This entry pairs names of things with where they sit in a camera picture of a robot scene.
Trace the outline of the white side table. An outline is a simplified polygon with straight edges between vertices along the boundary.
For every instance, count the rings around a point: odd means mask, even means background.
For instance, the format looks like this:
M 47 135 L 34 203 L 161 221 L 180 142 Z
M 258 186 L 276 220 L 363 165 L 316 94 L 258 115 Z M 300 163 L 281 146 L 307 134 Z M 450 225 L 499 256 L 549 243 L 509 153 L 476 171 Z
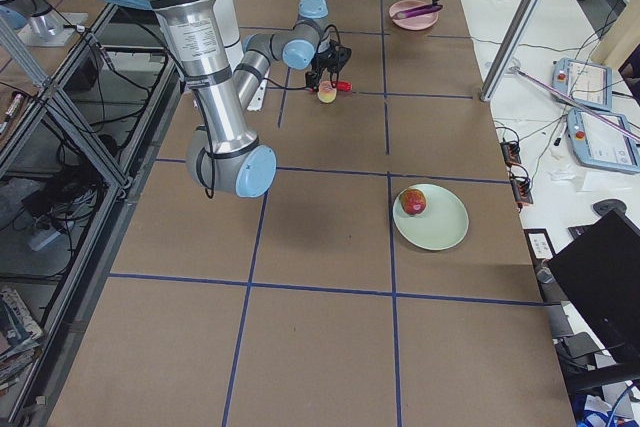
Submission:
M 521 0 L 461 0 L 481 74 L 486 75 Z M 520 157 L 533 180 L 533 203 L 522 209 L 524 228 L 543 228 L 555 250 L 568 245 L 573 226 L 592 224 L 595 202 L 616 198 L 639 220 L 639 177 L 586 168 L 571 150 L 567 107 L 536 80 L 551 81 L 555 61 L 585 59 L 597 39 L 577 0 L 540 0 L 514 54 L 519 74 L 507 73 L 493 94 L 491 113 L 516 131 Z

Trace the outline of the black monitor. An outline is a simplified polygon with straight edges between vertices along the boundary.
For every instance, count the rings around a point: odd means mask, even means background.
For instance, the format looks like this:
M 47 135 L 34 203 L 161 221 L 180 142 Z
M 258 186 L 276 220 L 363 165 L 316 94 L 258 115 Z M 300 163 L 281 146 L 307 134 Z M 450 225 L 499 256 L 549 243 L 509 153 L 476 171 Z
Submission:
M 639 228 L 612 210 L 557 253 L 548 267 L 615 361 L 638 361 Z

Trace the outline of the stack of magazines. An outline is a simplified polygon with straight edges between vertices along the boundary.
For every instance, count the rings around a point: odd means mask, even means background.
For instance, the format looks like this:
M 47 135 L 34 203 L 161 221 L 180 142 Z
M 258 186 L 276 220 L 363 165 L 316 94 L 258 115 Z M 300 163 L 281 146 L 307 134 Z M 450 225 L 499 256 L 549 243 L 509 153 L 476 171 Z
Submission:
M 1 286 L 1 394 L 38 357 L 44 331 L 16 289 Z

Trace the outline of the white pillar with base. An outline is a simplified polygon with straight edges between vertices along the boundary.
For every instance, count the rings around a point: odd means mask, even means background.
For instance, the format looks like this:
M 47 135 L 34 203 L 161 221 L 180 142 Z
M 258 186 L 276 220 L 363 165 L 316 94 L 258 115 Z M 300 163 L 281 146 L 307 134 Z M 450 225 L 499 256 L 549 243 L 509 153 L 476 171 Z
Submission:
M 234 70 L 244 55 L 233 0 L 216 0 L 214 15 L 229 65 Z

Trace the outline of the pink plate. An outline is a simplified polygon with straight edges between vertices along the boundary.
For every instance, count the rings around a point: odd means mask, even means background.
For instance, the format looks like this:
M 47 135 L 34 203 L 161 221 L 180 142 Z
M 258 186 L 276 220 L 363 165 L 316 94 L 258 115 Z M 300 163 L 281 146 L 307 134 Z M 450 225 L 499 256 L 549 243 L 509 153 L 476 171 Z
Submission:
M 410 17 L 406 19 L 396 19 L 395 15 L 407 9 L 421 7 L 425 5 L 424 1 L 420 0 L 400 0 L 393 3 L 389 9 L 388 14 L 391 18 L 391 21 L 398 27 L 410 30 L 410 31 L 420 31 L 425 30 L 433 26 L 439 17 L 438 12 L 428 13 L 420 16 Z

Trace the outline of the red chili pepper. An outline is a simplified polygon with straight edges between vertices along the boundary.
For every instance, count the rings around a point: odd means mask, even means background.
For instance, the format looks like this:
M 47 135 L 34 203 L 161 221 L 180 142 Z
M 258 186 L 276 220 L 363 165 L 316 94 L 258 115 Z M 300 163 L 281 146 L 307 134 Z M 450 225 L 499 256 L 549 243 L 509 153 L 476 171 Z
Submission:
M 352 84 L 348 81 L 331 81 L 330 85 L 338 92 L 351 92 Z

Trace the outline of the upper teach pendant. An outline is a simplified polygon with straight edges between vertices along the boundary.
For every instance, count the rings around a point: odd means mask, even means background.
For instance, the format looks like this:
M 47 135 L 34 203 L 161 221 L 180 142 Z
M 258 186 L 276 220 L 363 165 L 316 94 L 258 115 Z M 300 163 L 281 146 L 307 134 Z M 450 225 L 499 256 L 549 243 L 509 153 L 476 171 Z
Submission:
M 612 86 L 610 67 L 568 57 L 554 63 L 552 87 L 589 108 L 610 112 Z

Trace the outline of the lower orange circuit board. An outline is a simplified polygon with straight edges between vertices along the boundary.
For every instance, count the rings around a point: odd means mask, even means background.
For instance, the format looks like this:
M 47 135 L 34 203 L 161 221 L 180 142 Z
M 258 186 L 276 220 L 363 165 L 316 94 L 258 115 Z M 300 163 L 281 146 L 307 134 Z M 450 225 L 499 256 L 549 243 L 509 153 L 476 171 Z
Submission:
M 509 181 L 516 205 L 519 208 L 532 205 L 533 197 L 531 194 L 530 178 L 526 176 L 511 175 Z

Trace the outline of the purple eggplant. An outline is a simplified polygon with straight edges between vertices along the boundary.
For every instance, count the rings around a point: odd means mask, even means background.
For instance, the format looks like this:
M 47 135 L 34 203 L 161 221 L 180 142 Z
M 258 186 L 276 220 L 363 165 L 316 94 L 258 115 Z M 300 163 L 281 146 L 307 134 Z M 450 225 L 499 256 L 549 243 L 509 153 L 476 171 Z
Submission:
M 393 15 L 393 17 L 396 19 L 407 19 L 407 18 L 413 18 L 413 17 L 422 16 L 422 15 L 437 13 L 442 9 L 443 9 L 443 6 L 439 4 L 420 5 L 410 9 L 398 11 Z

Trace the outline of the orange circuit board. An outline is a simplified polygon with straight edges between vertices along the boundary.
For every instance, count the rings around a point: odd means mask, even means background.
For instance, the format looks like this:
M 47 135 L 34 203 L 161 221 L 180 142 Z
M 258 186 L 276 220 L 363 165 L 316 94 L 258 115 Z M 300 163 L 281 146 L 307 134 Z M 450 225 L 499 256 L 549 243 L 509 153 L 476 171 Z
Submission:
M 516 140 L 503 141 L 500 143 L 503 160 L 507 166 L 521 164 L 520 145 Z
M 519 208 L 532 205 L 533 197 L 531 194 L 530 178 L 526 176 L 511 175 L 509 181 L 516 205 Z

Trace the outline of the red yellow mango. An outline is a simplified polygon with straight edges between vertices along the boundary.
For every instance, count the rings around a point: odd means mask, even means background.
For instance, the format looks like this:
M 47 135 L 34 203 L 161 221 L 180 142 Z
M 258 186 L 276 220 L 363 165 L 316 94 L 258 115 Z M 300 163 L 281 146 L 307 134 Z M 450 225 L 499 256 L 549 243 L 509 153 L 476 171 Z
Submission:
M 402 210 L 410 216 L 423 213 L 427 208 L 427 199 L 425 194 L 417 188 L 405 189 L 399 195 L 399 201 Z

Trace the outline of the lower teach pendant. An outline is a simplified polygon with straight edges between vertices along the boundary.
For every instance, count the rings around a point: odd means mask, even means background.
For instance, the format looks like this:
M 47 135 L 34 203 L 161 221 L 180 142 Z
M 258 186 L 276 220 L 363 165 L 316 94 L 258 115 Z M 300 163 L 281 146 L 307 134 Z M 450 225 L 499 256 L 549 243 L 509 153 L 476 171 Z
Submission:
M 578 163 L 590 168 L 638 173 L 638 142 L 622 132 L 630 128 L 626 117 L 612 113 L 601 117 L 618 128 L 576 108 L 567 114 L 568 140 Z

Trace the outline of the pink yellow peach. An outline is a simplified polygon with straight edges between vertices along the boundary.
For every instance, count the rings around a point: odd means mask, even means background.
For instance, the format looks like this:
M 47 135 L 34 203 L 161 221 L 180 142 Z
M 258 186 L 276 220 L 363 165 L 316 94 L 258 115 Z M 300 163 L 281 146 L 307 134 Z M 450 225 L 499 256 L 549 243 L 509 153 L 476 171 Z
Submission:
M 317 90 L 317 97 L 321 103 L 330 104 L 337 97 L 337 88 L 333 86 L 331 81 L 322 81 Z

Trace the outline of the teach pendant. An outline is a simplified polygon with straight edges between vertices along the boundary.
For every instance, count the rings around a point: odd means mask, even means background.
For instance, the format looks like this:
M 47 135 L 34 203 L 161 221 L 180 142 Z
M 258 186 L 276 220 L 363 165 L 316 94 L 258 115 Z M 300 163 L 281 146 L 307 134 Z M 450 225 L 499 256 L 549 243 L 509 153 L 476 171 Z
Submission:
M 622 132 L 630 128 L 626 117 L 612 113 L 601 117 L 618 128 L 576 108 L 567 114 L 568 140 L 578 163 L 590 168 L 638 173 L 638 142 Z
M 554 63 L 552 87 L 589 108 L 610 112 L 612 86 L 610 67 L 568 57 Z

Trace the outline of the green plate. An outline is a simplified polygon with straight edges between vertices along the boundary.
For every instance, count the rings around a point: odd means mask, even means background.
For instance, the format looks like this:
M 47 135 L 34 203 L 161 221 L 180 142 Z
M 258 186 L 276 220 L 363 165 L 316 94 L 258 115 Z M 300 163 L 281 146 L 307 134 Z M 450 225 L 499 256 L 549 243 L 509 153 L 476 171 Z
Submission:
M 417 190 L 426 200 L 419 213 L 408 213 L 401 198 Z M 398 194 L 393 203 L 393 220 L 400 234 L 422 249 L 439 251 L 457 246 L 466 236 L 469 216 L 463 202 L 451 191 L 434 184 L 414 184 Z

